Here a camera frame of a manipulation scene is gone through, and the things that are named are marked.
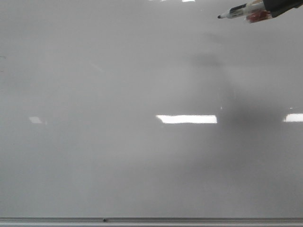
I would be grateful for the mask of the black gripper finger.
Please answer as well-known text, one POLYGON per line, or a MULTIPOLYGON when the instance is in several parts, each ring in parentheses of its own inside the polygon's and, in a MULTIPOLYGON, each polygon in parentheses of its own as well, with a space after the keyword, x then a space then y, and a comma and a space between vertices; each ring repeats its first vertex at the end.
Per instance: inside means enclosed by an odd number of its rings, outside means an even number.
POLYGON ((272 18, 278 17, 281 14, 303 5, 303 0, 264 0, 266 11, 269 11, 272 18))

